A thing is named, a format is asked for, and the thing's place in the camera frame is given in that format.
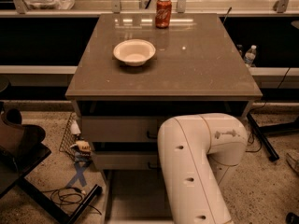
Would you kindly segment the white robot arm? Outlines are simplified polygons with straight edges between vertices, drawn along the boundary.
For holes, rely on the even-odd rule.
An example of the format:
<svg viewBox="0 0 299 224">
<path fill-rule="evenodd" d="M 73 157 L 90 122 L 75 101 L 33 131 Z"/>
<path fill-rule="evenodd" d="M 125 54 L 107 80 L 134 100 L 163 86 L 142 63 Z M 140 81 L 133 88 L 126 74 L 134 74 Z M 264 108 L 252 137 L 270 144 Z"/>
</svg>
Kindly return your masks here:
<svg viewBox="0 0 299 224">
<path fill-rule="evenodd" d="M 173 117 L 158 132 L 158 152 L 175 224 L 234 224 L 221 188 L 242 160 L 246 128 L 220 113 Z"/>
</svg>

